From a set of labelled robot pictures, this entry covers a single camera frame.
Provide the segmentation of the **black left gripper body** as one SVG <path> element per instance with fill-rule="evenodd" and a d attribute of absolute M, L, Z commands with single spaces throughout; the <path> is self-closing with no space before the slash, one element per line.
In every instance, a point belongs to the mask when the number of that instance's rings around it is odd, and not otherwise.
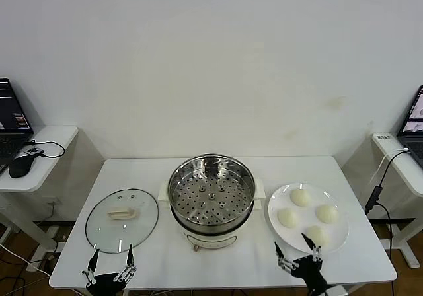
<path fill-rule="evenodd" d="M 101 274 L 95 276 L 96 283 L 87 284 L 87 291 L 94 296 L 115 296 L 126 288 L 123 279 L 116 279 L 118 273 Z"/>

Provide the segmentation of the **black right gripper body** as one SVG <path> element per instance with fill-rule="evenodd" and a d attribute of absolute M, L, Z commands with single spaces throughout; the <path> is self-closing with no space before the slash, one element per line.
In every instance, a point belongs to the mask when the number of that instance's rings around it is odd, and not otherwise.
<path fill-rule="evenodd" d="M 312 255 L 304 256 L 293 261 L 295 269 L 292 270 L 292 276 L 301 278 L 308 290 L 308 295 L 324 295 L 330 288 L 326 279 L 321 274 L 323 262 Z"/>

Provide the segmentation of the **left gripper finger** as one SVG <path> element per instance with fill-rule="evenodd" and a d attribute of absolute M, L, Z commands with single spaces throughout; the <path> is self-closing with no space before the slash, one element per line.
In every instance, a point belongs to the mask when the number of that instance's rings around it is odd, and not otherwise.
<path fill-rule="evenodd" d="M 136 271 L 137 271 L 137 268 L 134 263 L 133 246 L 131 244 L 128 250 L 126 265 L 114 278 L 114 281 L 130 281 L 133 278 Z"/>
<path fill-rule="evenodd" d="M 95 253 L 93 254 L 91 259 L 89 260 L 87 269 L 82 271 L 82 274 L 85 276 L 85 278 L 87 280 L 87 285 L 93 285 L 93 284 L 96 283 L 95 270 L 96 270 L 96 265 L 97 265 L 97 262 L 98 262 L 99 252 L 100 252 L 99 249 L 95 250 Z"/>

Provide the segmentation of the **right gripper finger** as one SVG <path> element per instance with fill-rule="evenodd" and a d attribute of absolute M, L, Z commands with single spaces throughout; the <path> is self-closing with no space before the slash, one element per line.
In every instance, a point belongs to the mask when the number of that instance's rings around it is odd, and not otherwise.
<path fill-rule="evenodd" d="M 293 270 L 297 269 L 296 264 L 285 258 L 284 253 L 282 252 L 281 248 L 278 246 L 278 244 L 274 243 L 275 249 L 276 249 L 276 255 L 278 258 L 278 266 L 283 269 L 286 272 L 292 272 Z"/>
<path fill-rule="evenodd" d="M 304 238 L 307 246 L 311 249 L 312 254 L 308 256 L 304 256 L 300 258 L 300 260 L 304 262 L 314 262 L 314 263 L 321 263 L 321 246 L 317 246 L 312 239 L 310 239 L 305 233 L 302 233 L 301 236 Z"/>

